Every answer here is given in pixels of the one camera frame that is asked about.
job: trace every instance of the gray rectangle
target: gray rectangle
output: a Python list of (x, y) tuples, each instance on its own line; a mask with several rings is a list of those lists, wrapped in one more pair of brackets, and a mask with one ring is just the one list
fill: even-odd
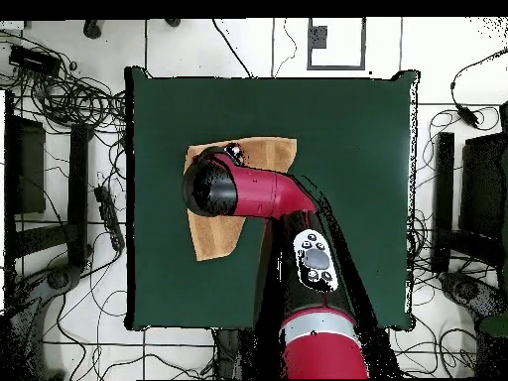
[(313, 49), (322, 48), (317, 47), (321, 45), (321, 39), (315, 37), (316, 28), (313, 25), (313, 18), (309, 18), (309, 32), (308, 32), (308, 56), (307, 56), (307, 70), (365, 70), (365, 50), (367, 38), (367, 18), (361, 18), (361, 57), (360, 65), (313, 65)]

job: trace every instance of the white floor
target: white floor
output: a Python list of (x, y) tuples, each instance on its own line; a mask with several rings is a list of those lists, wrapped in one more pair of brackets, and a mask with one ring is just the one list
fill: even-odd
[[(308, 71), (307, 70), (307, 30), (308, 19), (278, 18), (273, 30), (272, 18), (248, 20), (217, 21), (237, 54), (249, 71), (255, 76), (269, 77), (277, 71), (278, 76), (363, 76), (390, 78), (399, 69), (417, 69), (422, 73), (418, 89), (418, 164), (422, 164), (422, 154), (429, 140), (429, 124), (437, 113), (451, 109), (449, 84), (458, 70), (487, 57), (507, 46), (505, 37), (508, 22), (496, 25), (494, 21), (479, 18), (367, 18), (367, 52), (365, 71)], [(340, 20), (315, 19), (315, 25), (328, 25), (332, 43), (340, 50)], [(171, 28), (164, 20), (150, 21), (105, 21), (102, 37), (90, 40), (82, 33), (83, 21), (32, 22), (31, 28), (23, 35), (58, 52), (66, 53), (77, 63), (77, 74), (90, 76), (107, 84), (113, 93), (124, 89), (123, 69), (127, 65), (145, 66), (152, 76), (173, 75), (214, 75), (222, 77), (245, 76), (245, 71), (228, 49), (220, 35), (215, 31), (211, 20), (182, 20), (178, 28)], [(274, 63), (272, 64), (272, 32), (274, 34)], [(0, 45), (0, 71), (11, 70), (8, 66), (8, 49)], [(344, 56), (316, 57), (327, 63), (342, 64), (340, 61), (357, 57), (344, 50)], [(457, 81), (456, 100), (471, 104), (472, 109), (485, 105), (495, 105), (508, 100), (506, 79), (508, 55), (500, 59), (471, 68)], [(32, 118), (29, 100), (24, 101), (24, 116)], [(494, 122), (493, 114), (485, 114), (485, 126)], [(445, 119), (435, 123), (446, 122)], [(432, 135), (439, 129), (433, 128)], [(466, 138), (485, 133), (468, 128), (458, 121), (446, 130), (455, 133), (458, 143)], [(499, 132), (499, 124), (491, 132)], [(68, 137), (48, 134), (47, 150), (55, 158), (68, 156)], [(107, 148), (94, 139), (90, 143), (89, 182), (97, 185), (100, 174), (110, 171)], [(60, 166), (66, 173), (68, 165), (55, 161), (47, 155), (47, 168)], [(125, 168), (120, 160), (118, 167)], [(432, 170), (422, 170), (417, 174), (417, 184), (431, 178)], [(455, 181), (459, 191), (460, 173)], [(114, 187), (118, 195), (117, 207), (124, 207), (125, 195), (118, 184)], [(48, 172), (46, 190), (55, 203), (62, 219), (66, 218), (66, 179), (58, 171)], [(416, 208), (426, 217), (431, 215), (433, 183), (426, 183), (417, 189)], [(89, 238), (93, 239), (103, 231), (97, 206), (89, 206)], [(48, 206), (46, 214), (25, 219), (55, 220)], [(119, 219), (125, 223), (125, 210), (119, 212)], [(35, 222), (24, 222), (24, 228), (39, 226)], [(111, 260), (114, 252), (106, 236), (99, 237), (95, 247), (94, 267)], [(56, 255), (63, 253), (64, 247), (31, 255), (18, 262), (19, 272), (25, 275), (46, 267)], [(94, 289), (97, 301), (102, 305), (114, 291), (126, 289), (127, 255), (117, 261), (100, 280)], [(68, 294), (62, 320), (63, 329), (77, 340), (87, 343), (86, 357), (78, 368), (74, 379), (83, 376), (84, 380), (97, 380), (93, 370), (92, 354), (100, 345), (100, 374), (105, 380), (170, 379), (179, 374), (175, 368), (163, 364), (154, 356), (183, 368), (199, 370), (209, 361), (212, 353), (212, 338), (208, 330), (149, 328), (146, 332), (127, 331), (123, 317), (103, 314), (89, 294), (90, 283), (99, 281), (103, 271), (92, 275), (91, 280), (81, 284)], [(393, 347), (397, 351), (406, 350), (398, 357), (401, 368), (408, 371), (429, 370), (433, 374), (414, 373), (422, 377), (447, 376), (442, 362), (435, 355), (433, 334), (439, 337), (445, 330), (462, 327), (472, 331), (469, 315), (458, 308), (440, 291), (424, 285), (416, 288), (413, 296), (414, 315), (418, 322), (411, 332), (391, 332)], [(125, 312), (125, 293), (114, 294), (104, 309), (113, 315)], [(56, 299), (46, 320), (45, 348), (48, 364), (54, 368), (64, 368), (68, 375), (82, 356), (82, 349), (66, 339), (55, 326), (56, 316), (62, 306), (62, 299)], [(474, 352), (474, 341), (467, 335), (454, 332), (444, 339), (444, 346), (457, 355), (462, 349)], [(114, 366), (114, 363), (137, 362)], [(455, 377), (470, 376), (471, 370), (464, 364), (456, 363), (448, 370)], [(181, 375), (179, 379), (188, 378)]]

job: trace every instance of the green table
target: green table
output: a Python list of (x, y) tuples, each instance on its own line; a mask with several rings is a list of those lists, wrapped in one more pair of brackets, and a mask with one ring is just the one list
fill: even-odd
[(394, 80), (148, 78), (133, 89), (134, 325), (251, 326), (262, 222), (235, 251), (196, 262), (182, 178), (188, 145), (251, 136), (298, 139), (291, 174), (327, 196), (383, 326), (409, 326), (407, 270), (410, 91)]

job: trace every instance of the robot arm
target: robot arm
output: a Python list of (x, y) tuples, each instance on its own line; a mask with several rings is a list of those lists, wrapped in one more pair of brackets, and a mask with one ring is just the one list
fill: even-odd
[[(267, 271), (276, 274), (267, 282), (280, 284), (283, 292), (279, 312), (262, 323), (266, 329), (278, 324), (287, 377), (400, 376), (388, 336), (377, 327), (326, 200), (310, 194), (289, 175), (245, 167), (234, 144), (211, 147), (195, 157), (184, 176), (184, 200), (190, 211), (204, 216), (270, 221), (266, 226), (273, 230), (271, 258), (260, 261), (277, 266)], [(263, 297), (264, 302), (273, 300)], [(361, 341), (356, 330), (363, 332)]]

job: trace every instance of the white stripe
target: white stripe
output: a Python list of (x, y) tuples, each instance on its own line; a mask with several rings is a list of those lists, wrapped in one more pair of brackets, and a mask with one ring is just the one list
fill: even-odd
[(287, 322), (282, 330), (286, 344), (299, 337), (320, 332), (341, 334), (357, 342), (351, 321), (335, 313), (307, 313)]

